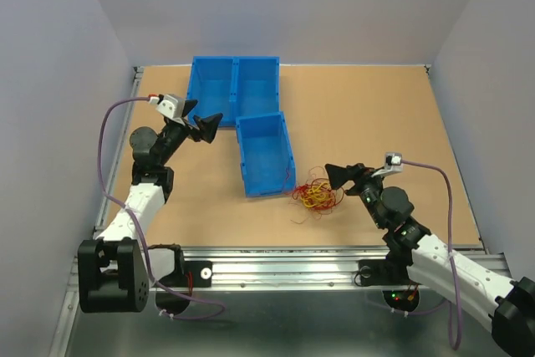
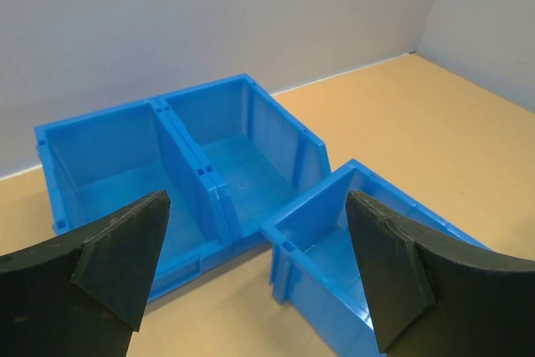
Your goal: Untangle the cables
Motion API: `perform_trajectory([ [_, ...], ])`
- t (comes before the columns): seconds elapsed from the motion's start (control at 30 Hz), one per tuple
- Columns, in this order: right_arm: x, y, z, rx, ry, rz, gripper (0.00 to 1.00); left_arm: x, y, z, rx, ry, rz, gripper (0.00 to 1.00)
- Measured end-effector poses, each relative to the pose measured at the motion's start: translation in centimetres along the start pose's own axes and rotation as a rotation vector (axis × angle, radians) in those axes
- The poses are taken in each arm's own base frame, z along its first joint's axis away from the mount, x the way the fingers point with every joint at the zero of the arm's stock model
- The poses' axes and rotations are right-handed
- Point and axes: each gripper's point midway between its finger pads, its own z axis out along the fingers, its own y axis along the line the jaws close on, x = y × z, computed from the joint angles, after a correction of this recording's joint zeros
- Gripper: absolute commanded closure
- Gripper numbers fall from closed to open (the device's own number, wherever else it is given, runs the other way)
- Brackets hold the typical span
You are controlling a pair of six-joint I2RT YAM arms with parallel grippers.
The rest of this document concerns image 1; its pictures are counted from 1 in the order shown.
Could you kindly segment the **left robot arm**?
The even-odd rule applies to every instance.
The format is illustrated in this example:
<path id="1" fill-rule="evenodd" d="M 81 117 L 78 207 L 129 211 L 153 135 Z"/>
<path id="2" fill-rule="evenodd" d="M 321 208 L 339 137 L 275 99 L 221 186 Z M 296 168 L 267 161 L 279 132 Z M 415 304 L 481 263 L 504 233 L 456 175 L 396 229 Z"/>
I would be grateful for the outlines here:
<path id="1" fill-rule="evenodd" d="M 130 134 L 133 165 L 128 196 L 121 201 L 104 194 L 119 210 L 102 233 L 78 248 L 79 306 L 86 314 L 138 313 L 150 290 L 158 288 L 177 299 L 160 307 L 159 315 L 185 320 L 189 304 L 200 301 L 193 295 L 194 275 L 186 268 L 180 246 L 150 247 L 145 232 L 173 190 L 174 171 L 168 160 L 187 139 L 212 143 L 223 115 L 188 120 L 196 100 L 171 94 L 151 94 L 143 101 L 155 107 L 164 126 L 160 132 L 141 126 Z"/>

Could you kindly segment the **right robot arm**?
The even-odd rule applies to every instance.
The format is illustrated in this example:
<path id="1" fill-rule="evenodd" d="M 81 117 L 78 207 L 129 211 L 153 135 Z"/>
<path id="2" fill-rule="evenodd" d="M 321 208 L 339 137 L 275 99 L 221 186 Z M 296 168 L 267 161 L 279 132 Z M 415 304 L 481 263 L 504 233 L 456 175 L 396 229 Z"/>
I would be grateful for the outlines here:
<path id="1" fill-rule="evenodd" d="M 450 315 L 470 314 L 494 342 L 510 356 L 534 354 L 534 282 L 514 280 L 494 273 L 455 251 L 413 218 L 415 209 L 405 190 L 384 186 L 385 176 L 402 171 L 400 155 L 387 156 L 380 169 L 361 163 L 353 166 L 327 164 L 325 170 L 334 190 L 348 181 L 346 196 L 358 196 L 375 225 L 385 230 L 389 252 L 385 272 L 389 279 L 407 278 L 421 284 L 450 304 Z"/>

